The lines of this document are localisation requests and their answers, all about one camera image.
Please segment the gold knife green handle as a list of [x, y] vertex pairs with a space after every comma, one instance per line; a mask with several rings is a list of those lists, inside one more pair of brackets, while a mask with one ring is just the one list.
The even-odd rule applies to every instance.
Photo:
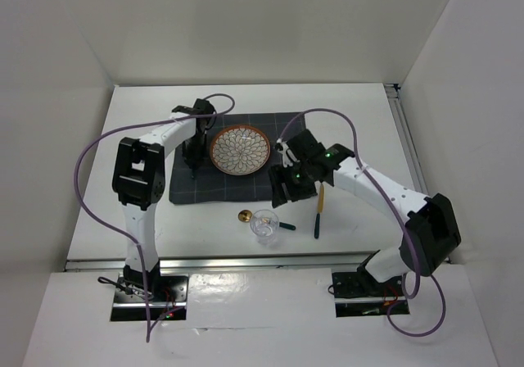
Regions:
[[325, 195], [325, 187], [324, 187], [324, 184], [321, 183], [319, 185], [317, 213], [316, 213], [315, 223], [314, 223], [314, 238], [315, 239], [319, 239], [319, 235], [320, 235], [321, 217], [322, 217], [323, 205], [324, 205], [324, 195]]

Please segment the dark grey checked napkin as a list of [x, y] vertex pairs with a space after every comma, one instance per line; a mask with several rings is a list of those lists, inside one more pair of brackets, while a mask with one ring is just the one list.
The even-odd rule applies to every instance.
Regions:
[[[208, 131], [207, 142], [221, 130], [233, 125], [251, 125], [261, 130], [275, 144], [283, 130], [291, 138], [306, 128], [305, 117], [288, 125], [295, 112], [232, 114], [220, 116]], [[192, 179], [191, 170], [184, 163], [182, 149], [174, 153], [172, 175], [169, 182], [169, 201], [175, 205], [204, 202], [262, 202], [272, 198], [269, 168], [280, 163], [277, 152], [272, 151], [268, 162], [254, 174], [234, 176], [218, 170], [207, 157]]]

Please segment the floral patterned ceramic plate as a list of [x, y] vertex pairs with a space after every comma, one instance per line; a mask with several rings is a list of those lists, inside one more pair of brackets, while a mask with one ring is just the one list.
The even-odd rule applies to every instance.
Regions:
[[250, 125], [233, 125], [219, 131], [210, 143], [210, 160], [225, 174], [254, 174], [268, 162], [270, 141]]

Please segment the clear drinking glass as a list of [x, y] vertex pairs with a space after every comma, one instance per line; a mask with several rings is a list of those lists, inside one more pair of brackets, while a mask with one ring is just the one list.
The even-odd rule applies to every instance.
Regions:
[[272, 246], [277, 241], [279, 225], [278, 216], [270, 210], [255, 211], [249, 221], [256, 241], [265, 247]]

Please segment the gold spoon green handle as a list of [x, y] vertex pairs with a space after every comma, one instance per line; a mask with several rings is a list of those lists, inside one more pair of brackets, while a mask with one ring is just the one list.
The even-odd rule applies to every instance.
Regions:
[[[253, 215], [253, 213], [251, 211], [249, 211], [249, 210], [242, 210], [242, 211], [240, 211], [238, 213], [237, 218], [241, 222], [249, 223], [250, 220], [251, 220], [252, 215]], [[296, 230], [296, 226], [295, 225], [288, 224], [288, 223], [280, 223], [279, 227], [282, 228], [282, 229], [287, 229], [287, 230], [291, 230], [291, 231], [295, 231]]]

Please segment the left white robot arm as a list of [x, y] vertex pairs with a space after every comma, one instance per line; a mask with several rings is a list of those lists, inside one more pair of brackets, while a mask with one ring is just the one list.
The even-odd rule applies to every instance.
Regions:
[[198, 98], [192, 107], [177, 106], [170, 122], [140, 138], [120, 140], [112, 188], [122, 204], [125, 230], [142, 248], [128, 243], [124, 281], [144, 301], [161, 291], [160, 259], [156, 250], [156, 206], [165, 187], [165, 159], [177, 148], [182, 151], [193, 176], [207, 158], [207, 130], [214, 124], [216, 110], [207, 98]]

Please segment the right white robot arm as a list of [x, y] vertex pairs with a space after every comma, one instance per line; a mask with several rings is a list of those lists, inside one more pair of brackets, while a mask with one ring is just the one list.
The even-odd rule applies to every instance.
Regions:
[[338, 143], [325, 147], [305, 129], [290, 140], [277, 140], [281, 157], [269, 169], [272, 205], [279, 207], [316, 196], [318, 183], [351, 193], [400, 226], [401, 242], [374, 252], [358, 268], [357, 284], [377, 294], [387, 281], [413, 272], [433, 275], [461, 243], [450, 200], [406, 188], [358, 159]]

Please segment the aluminium right side rail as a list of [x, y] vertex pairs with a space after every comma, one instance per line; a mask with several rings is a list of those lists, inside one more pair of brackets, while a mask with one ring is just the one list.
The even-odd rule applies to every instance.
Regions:
[[414, 144], [409, 123], [400, 97], [399, 84], [384, 84], [386, 98], [389, 103], [391, 114], [393, 115], [395, 127], [400, 137], [401, 145], [406, 158], [409, 173], [413, 181], [413, 189], [422, 193], [426, 197], [433, 198], [429, 193], [426, 181], [422, 173], [422, 167], [418, 157], [417, 149]]

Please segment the aluminium rail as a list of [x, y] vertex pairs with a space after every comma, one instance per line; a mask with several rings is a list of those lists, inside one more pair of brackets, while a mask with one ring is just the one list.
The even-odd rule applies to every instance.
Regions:
[[277, 254], [264, 256], [176, 257], [172, 259], [161, 259], [160, 268], [162, 270], [212, 270], [316, 265], [359, 265], [369, 254], [370, 251], [327, 252], [318, 254]]
[[418, 157], [417, 149], [414, 144], [409, 123], [400, 97], [399, 84], [384, 84], [386, 98], [389, 103], [391, 114], [393, 115], [395, 127], [400, 137], [401, 145], [406, 158], [409, 173], [413, 181], [413, 189], [422, 193], [426, 197], [433, 198], [429, 193], [426, 181], [422, 173], [422, 167]]

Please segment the aluminium front rail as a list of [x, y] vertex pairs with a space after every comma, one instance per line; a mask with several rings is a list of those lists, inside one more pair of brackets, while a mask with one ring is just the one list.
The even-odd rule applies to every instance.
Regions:
[[176, 257], [172, 259], [161, 259], [160, 268], [162, 270], [212, 270], [316, 265], [359, 265], [369, 254], [370, 251], [327, 252], [318, 254], [277, 254], [264, 256]]

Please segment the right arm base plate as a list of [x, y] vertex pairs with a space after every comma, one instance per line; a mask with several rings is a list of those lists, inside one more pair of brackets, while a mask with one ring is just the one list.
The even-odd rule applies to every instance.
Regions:
[[378, 283], [362, 270], [332, 273], [327, 292], [334, 298], [337, 318], [409, 315], [409, 304], [401, 288], [401, 277]]

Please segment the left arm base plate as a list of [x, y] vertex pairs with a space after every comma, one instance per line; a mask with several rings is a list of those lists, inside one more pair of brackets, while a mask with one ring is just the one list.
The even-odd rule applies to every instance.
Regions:
[[111, 322], [146, 321], [146, 299], [149, 301], [152, 322], [186, 319], [189, 283], [187, 275], [161, 277], [156, 288], [148, 293], [139, 286], [126, 283], [121, 274], [117, 280], [100, 276], [97, 281], [114, 288]]

